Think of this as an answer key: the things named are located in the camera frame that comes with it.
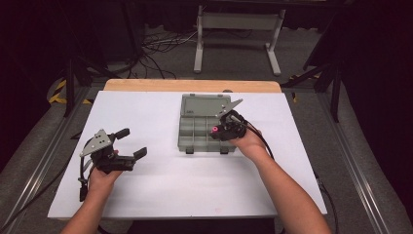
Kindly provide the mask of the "white board sheet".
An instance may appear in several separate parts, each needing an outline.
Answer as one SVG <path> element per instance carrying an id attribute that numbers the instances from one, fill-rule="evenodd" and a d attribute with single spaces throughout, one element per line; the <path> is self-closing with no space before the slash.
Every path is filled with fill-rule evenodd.
<path id="1" fill-rule="evenodd" d="M 176 92 L 101 91 L 50 207 L 50 218 L 69 218 L 79 202 L 80 153 L 103 129 L 130 134 L 115 142 L 123 155 L 147 154 L 115 183 L 106 218 L 155 219 L 274 216 L 276 210 L 254 165 L 240 151 L 179 151 L 181 95 Z"/>

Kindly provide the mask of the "grey translucent organizer box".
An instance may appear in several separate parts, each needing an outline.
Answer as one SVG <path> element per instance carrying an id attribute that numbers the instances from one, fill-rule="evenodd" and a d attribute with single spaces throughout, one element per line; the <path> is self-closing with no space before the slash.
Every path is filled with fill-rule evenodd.
<path id="1" fill-rule="evenodd" d="M 181 100 L 178 148 L 186 154 L 195 152 L 218 152 L 228 154 L 235 151 L 227 141 L 213 139 L 209 133 L 219 124 L 216 114 L 222 106 L 231 102 L 230 96 L 184 94 Z"/>

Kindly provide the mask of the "black metal stand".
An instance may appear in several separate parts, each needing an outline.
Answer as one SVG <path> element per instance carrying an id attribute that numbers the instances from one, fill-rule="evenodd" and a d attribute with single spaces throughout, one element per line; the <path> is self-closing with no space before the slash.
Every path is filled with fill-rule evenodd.
<path id="1" fill-rule="evenodd" d="M 301 75 L 293 75 L 292 79 L 289 79 L 286 83 L 281 84 L 281 87 L 292 88 L 316 75 L 319 76 L 318 81 L 314 84 L 314 90 L 316 93 L 324 93 L 329 86 L 332 86 L 330 114 L 334 122 L 338 123 L 338 105 L 342 81 L 342 72 L 340 70 L 339 63 L 323 64 Z"/>
<path id="2" fill-rule="evenodd" d="M 118 75 L 91 60 L 80 56 L 72 56 L 66 63 L 66 109 L 64 116 L 68 117 L 75 107 L 75 81 L 82 87 L 89 87 L 93 78 L 89 68 L 106 78 L 118 78 Z"/>

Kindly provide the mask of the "grey metal stand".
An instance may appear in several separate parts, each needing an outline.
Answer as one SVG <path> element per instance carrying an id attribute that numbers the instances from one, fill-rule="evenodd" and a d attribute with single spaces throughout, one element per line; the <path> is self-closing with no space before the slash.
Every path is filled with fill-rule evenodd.
<path id="1" fill-rule="evenodd" d="M 203 66 L 205 29 L 241 29 L 241 30 L 271 30 L 272 39 L 265 44 L 266 53 L 275 76 L 282 74 L 276 57 L 275 48 L 282 30 L 285 10 L 276 14 L 238 14 L 238 13 L 210 13 L 204 7 L 198 7 L 197 15 L 197 47 L 194 61 L 194 72 L 201 73 Z"/>

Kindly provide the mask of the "person's left hand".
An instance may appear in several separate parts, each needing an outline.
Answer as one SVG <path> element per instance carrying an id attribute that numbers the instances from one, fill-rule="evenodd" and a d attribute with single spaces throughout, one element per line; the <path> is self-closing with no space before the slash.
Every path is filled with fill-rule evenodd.
<path id="1" fill-rule="evenodd" d="M 113 171 L 109 174 L 98 169 L 91 170 L 90 190 L 92 192 L 110 193 L 115 181 L 122 174 L 121 171 Z"/>

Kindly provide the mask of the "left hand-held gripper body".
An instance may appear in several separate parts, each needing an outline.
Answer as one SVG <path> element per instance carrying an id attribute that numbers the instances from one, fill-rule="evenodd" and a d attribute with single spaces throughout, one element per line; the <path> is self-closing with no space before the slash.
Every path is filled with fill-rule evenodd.
<path id="1" fill-rule="evenodd" d="M 132 156 L 120 156 L 113 147 L 115 134 L 100 129 L 90 138 L 80 153 L 80 173 L 83 174 L 90 163 L 107 174 L 112 171 L 131 171 L 136 160 Z"/>

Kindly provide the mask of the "metal floor rail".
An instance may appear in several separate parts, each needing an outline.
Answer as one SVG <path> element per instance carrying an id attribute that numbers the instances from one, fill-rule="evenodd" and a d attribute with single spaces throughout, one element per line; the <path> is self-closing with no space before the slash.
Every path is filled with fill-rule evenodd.
<path id="1" fill-rule="evenodd" d="M 57 234 L 48 211 L 92 109 L 97 89 L 80 88 L 65 113 L 54 103 L 0 173 L 0 234 Z"/>
<path id="2" fill-rule="evenodd" d="M 348 139 L 345 136 L 342 126 L 336 122 L 330 113 L 330 101 L 326 94 L 317 94 L 320 106 L 326 116 L 330 128 L 342 151 L 343 161 L 350 174 L 356 188 L 359 200 L 361 201 L 375 234 L 391 234 L 387 223 L 378 207 L 377 200 L 368 183 L 363 171 L 354 158 Z"/>

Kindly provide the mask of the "person's right hand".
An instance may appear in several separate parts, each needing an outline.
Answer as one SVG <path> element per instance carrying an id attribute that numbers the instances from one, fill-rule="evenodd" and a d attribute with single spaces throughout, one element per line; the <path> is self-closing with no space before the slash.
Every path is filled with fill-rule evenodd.
<path id="1" fill-rule="evenodd" d="M 260 132 L 256 134 L 247 129 L 243 137 L 231 139 L 230 143 L 238 147 L 242 154 L 253 163 L 263 162 L 270 158 L 266 146 L 260 138 Z"/>

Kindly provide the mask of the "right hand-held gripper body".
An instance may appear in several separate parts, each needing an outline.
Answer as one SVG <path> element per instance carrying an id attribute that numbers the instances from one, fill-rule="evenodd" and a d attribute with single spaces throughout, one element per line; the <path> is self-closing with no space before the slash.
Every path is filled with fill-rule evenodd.
<path id="1" fill-rule="evenodd" d="M 243 137 L 246 133 L 247 121 L 235 107 L 243 101 L 242 98 L 223 104 L 216 114 L 219 124 L 211 128 L 209 135 L 217 140 L 231 140 Z"/>

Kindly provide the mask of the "wooden table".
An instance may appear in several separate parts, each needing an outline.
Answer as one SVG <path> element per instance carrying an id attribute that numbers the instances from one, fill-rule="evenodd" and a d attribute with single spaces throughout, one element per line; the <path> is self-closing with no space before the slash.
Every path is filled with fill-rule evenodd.
<path id="1" fill-rule="evenodd" d="M 187 93 L 280 93 L 275 81 L 110 79 L 104 91 Z"/>

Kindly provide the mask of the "yellow and black floor tape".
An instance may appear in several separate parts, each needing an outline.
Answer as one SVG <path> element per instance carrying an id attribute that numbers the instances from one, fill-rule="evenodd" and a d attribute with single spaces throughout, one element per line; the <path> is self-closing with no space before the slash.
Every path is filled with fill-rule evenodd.
<path id="1" fill-rule="evenodd" d="M 52 96 L 49 98 L 49 103 L 64 103 L 67 104 L 67 99 L 65 97 L 61 97 L 60 93 L 66 85 L 66 80 L 62 79 L 58 85 L 56 86 Z"/>

